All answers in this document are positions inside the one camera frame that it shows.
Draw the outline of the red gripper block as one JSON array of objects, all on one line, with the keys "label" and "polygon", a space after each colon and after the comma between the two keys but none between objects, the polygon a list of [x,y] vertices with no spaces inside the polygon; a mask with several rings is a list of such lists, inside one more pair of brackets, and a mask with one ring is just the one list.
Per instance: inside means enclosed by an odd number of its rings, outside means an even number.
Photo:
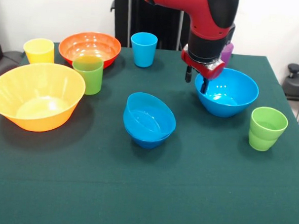
[{"label": "red gripper block", "polygon": [[225,67],[225,63],[221,60],[221,58],[215,59],[214,61],[209,63],[194,60],[189,54],[188,44],[186,44],[181,51],[181,58],[183,62],[187,64],[186,74],[184,77],[186,83],[191,82],[192,69],[195,69],[204,77],[203,84],[201,85],[200,89],[200,92],[202,94],[205,94],[207,92],[209,80],[213,80],[218,77]]}]

